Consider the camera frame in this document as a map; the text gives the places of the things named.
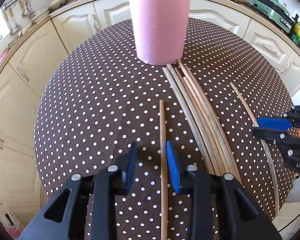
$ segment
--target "kitchen cabinet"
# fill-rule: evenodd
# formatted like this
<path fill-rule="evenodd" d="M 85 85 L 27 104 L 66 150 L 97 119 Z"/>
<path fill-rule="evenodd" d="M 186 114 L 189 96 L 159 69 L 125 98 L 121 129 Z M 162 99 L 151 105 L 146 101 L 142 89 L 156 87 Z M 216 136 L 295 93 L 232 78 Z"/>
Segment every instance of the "kitchen cabinet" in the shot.
<path fill-rule="evenodd" d="M 3 147 L 34 157 L 34 125 L 40 97 L 9 63 L 0 73 L 0 152 Z"/>
<path fill-rule="evenodd" d="M 41 182 L 34 156 L 0 149 L 0 204 L 25 226 L 40 209 Z"/>
<path fill-rule="evenodd" d="M 67 55 L 50 20 L 18 48 L 9 63 L 19 77 L 41 97 L 51 76 Z"/>
<path fill-rule="evenodd" d="M 300 89 L 300 56 L 293 52 L 279 75 L 286 86 L 290 96 L 293 97 Z"/>
<path fill-rule="evenodd" d="M 101 30 L 94 4 L 87 3 L 52 19 L 68 53 Z"/>
<path fill-rule="evenodd" d="M 278 71 L 282 70 L 293 52 L 283 39 L 255 20 L 251 20 L 244 39 Z"/>
<path fill-rule="evenodd" d="M 97 0 L 94 4 L 102 29 L 131 19 L 129 0 Z"/>
<path fill-rule="evenodd" d="M 236 10 L 208 0 L 191 0 L 189 17 L 212 22 L 243 38 L 250 18 Z"/>

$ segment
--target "kitchen appliance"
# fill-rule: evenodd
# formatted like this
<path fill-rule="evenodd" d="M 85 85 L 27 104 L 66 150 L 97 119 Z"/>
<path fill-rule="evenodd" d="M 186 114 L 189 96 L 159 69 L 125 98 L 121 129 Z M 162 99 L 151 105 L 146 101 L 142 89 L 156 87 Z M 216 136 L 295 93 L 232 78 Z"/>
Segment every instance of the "kitchen appliance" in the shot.
<path fill-rule="evenodd" d="M 278 0 L 254 0 L 256 10 L 262 12 L 286 33 L 290 33 L 294 21 L 290 18 L 288 10 Z"/>

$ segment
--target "kitchen countertop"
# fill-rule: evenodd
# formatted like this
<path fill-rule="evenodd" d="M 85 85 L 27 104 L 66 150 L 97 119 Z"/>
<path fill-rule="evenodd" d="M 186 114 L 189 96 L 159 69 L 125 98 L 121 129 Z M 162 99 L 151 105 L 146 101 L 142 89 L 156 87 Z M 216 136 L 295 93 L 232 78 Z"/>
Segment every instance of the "kitchen countertop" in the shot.
<path fill-rule="evenodd" d="M 16 45 L 8 52 L 8 54 L 5 56 L 3 61 L 0 64 L 0 72 L 4 68 L 4 66 L 7 64 L 9 59 L 12 57 L 12 55 L 16 52 L 16 50 L 23 44 L 23 42 L 32 34 L 34 33 L 40 26 L 42 26 L 44 23 L 46 23 L 48 20 L 52 19 L 53 17 L 70 10 L 72 8 L 75 8 L 77 6 L 80 6 L 85 3 L 93 2 L 96 0 L 73 0 L 70 3 L 64 5 L 63 7 L 54 10 L 52 13 L 50 13 L 45 19 L 34 25 L 29 31 L 16 43 Z M 268 19 L 265 17 L 257 14 L 253 9 L 249 8 L 247 5 L 240 4 L 231 0 L 209 0 L 215 3 L 222 4 L 224 6 L 227 6 L 229 8 L 232 8 L 234 10 L 237 10 L 248 17 L 258 21 L 259 23 L 263 24 L 267 28 L 269 28 L 271 31 L 276 33 L 278 36 L 280 36 L 285 42 L 287 42 L 294 50 L 295 52 L 300 56 L 300 49 L 290 40 L 290 38 L 285 35 L 280 29 L 278 29 L 273 23 L 271 23 Z"/>

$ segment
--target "polka dot tablecloth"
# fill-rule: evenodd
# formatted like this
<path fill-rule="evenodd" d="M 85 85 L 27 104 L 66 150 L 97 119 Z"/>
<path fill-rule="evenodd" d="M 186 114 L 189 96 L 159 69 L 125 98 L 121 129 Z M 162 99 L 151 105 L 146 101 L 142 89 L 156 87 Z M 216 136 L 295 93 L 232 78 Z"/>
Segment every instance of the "polka dot tablecloth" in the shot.
<path fill-rule="evenodd" d="M 96 33 L 74 49 L 52 76 L 42 96 L 34 131 L 39 176 L 48 197 L 74 173 L 92 175 L 138 143 L 135 182 L 116 197 L 118 239 L 160 239 L 159 100 L 165 101 L 167 139 L 188 164 L 204 163 L 184 113 L 162 71 L 136 57 L 131 20 Z M 274 190 L 269 165 L 252 121 L 229 83 L 258 116 L 281 116 L 292 105 L 275 69 L 252 46 L 215 24 L 190 18 L 182 58 L 210 99 L 234 152 L 242 183 L 269 218 Z M 293 172 L 277 147 L 270 152 L 279 184 L 280 206 Z M 168 238 L 186 238 L 189 196 L 168 185 Z"/>

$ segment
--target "pink cup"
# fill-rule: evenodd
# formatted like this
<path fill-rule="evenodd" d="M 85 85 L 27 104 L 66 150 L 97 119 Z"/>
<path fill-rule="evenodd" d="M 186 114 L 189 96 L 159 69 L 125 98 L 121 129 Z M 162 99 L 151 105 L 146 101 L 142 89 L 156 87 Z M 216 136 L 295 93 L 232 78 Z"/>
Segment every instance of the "pink cup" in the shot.
<path fill-rule="evenodd" d="M 129 0 L 137 57 L 151 65 L 183 55 L 190 0 Z"/>

